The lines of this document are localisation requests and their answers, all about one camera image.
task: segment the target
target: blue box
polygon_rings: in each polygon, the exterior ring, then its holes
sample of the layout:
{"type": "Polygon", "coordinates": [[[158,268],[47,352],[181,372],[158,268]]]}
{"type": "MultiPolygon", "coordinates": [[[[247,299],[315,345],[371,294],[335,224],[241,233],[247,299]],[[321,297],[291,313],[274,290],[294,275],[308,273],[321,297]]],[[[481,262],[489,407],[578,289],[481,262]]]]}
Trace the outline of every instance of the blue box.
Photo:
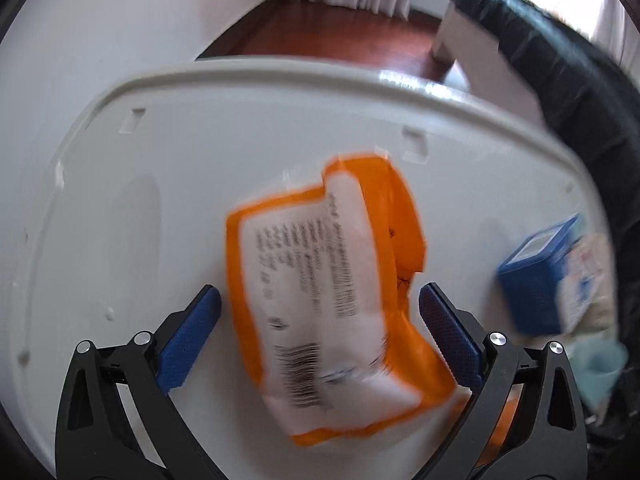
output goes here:
{"type": "Polygon", "coordinates": [[[530,336],[564,332],[557,305],[558,284],[566,274],[565,256],[582,233],[579,214],[539,231],[498,268],[513,321],[530,336]]]}

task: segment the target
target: white container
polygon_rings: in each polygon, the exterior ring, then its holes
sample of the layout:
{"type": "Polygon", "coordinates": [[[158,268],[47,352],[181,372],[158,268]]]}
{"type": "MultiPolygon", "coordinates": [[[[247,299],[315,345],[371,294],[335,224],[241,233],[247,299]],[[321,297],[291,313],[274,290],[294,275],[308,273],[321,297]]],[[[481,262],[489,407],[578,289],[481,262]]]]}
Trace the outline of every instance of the white container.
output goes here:
{"type": "MultiPolygon", "coordinates": [[[[78,118],[25,227],[0,366],[10,392],[2,403],[36,455],[53,468],[60,391],[80,340],[112,346],[155,330],[204,283],[226,301],[227,211],[249,196],[317,180],[337,153],[373,151],[387,153],[404,175],[428,238],[426,272],[410,304],[429,340],[417,313],[425,283],[438,282],[486,329],[512,335],[495,271],[522,239],[578,211],[587,232],[608,235],[594,185],[566,147],[435,83],[260,58],[139,76],[78,118]]],[[[411,437],[365,454],[297,448],[247,378],[224,303],[171,397],[230,478],[410,478],[438,445],[446,416],[446,408],[431,412],[411,437]]]]}

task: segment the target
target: orange package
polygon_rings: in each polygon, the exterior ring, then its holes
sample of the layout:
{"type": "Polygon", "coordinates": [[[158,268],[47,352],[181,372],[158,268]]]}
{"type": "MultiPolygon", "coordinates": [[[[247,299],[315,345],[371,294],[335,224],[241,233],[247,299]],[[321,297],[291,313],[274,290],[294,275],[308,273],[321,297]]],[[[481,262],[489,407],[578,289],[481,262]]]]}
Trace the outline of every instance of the orange package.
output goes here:
{"type": "Polygon", "coordinates": [[[249,376],[312,446],[367,437],[443,403],[455,382],[409,320],[426,244],[401,176],[375,155],[226,221],[233,320],[249,376]]]}

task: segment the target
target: metal pivot screw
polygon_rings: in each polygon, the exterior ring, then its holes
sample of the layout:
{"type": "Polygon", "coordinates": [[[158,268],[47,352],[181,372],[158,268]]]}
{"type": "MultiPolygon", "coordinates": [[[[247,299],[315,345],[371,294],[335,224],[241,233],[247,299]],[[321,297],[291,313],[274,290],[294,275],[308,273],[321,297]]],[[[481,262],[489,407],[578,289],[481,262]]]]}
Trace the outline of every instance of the metal pivot screw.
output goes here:
{"type": "Polygon", "coordinates": [[[562,348],[562,345],[558,341],[552,341],[551,343],[549,343],[549,349],[554,354],[561,354],[564,350],[564,348],[562,348]]]}
{"type": "Polygon", "coordinates": [[[78,343],[78,346],[76,346],[76,352],[78,352],[79,354],[84,354],[85,352],[89,351],[89,348],[91,348],[91,343],[89,343],[88,341],[81,341],[78,343]]]}
{"type": "Polygon", "coordinates": [[[507,338],[500,332],[492,332],[489,335],[489,341],[491,341],[496,346],[502,346],[507,342],[507,338]]]}
{"type": "Polygon", "coordinates": [[[133,336],[133,342],[136,345],[146,345],[149,341],[151,341],[151,334],[149,332],[138,332],[133,336]]]}

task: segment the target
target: barcode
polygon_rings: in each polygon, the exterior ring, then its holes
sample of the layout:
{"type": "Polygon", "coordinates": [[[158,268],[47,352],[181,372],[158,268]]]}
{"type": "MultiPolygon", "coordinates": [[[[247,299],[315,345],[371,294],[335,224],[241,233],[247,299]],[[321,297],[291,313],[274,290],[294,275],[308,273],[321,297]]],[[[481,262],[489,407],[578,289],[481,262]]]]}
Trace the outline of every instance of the barcode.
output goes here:
{"type": "Polygon", "coordinates": [[[342,227],[334,222],[336,255],[332,278],[334,282],[334,305],[338,317],[354,316],[356,314],[356,295],[353,287],[351,267],[344,248],[342,227]]]}
{"type": "Polygon", "coordinates": [[[316,389],[316,368],[320,345],[306,345],[286,348],[276,346],[276,356],[280,361],[280,370],[284,373],[284,384],[295,408],[321,406],[322,402],[316,389]]]}

